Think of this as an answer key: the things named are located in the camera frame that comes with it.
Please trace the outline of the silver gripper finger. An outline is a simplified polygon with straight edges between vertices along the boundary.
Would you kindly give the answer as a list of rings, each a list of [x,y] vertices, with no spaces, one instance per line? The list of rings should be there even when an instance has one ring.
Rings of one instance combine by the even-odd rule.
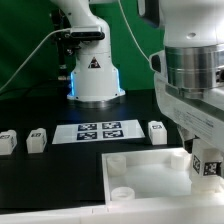
[[[182,140],[183,148],[188,152],[192,152],[193,147],[193,140],[195,138],[195,135],[190,133],[187,129],[179,126],[178,132]]]

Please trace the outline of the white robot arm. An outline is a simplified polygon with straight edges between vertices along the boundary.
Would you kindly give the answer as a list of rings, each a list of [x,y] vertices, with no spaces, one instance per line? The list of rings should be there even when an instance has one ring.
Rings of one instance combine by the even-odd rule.
[[[65,36],[81,48],[68,98],[108,103],[124,95],[112,64],[110,28],[91,4],[117,0],[50,0],[70,22]],[[164,30],[164,49],[149,57],[161,112],[187,141],[224,152],[224,0],[137,0],[138,13]]]

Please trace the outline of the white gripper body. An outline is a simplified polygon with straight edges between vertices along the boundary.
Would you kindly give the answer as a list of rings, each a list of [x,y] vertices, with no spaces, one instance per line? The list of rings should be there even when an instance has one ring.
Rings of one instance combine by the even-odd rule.
[[[224,152],[224,52],[165,49],[149,63],[160,111]]]

